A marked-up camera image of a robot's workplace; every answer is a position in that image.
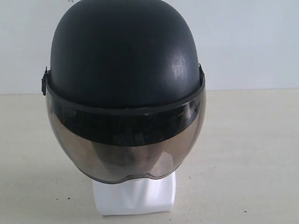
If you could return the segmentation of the black helmet with visor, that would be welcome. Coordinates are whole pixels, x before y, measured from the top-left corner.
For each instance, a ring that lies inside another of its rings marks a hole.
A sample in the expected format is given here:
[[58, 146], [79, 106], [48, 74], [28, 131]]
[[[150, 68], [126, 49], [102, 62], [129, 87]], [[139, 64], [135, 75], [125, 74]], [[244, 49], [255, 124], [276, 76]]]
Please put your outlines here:
[[55, 30], [42, 92], [74, 165], [106, 184], [173, 173], [206, 108], [192, 33], [162, 0], [81, 0]]

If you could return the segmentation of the white mannequin head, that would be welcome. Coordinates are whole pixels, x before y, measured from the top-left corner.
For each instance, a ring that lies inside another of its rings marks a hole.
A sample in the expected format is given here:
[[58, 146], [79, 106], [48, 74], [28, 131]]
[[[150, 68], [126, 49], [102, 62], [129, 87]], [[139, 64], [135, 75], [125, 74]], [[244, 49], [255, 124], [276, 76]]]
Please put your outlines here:
[[119, 184], [93, 181], [96, 209], [101, 215], [168, 212], [176, 195], [176, 173], [158, 179], [134, 179]]

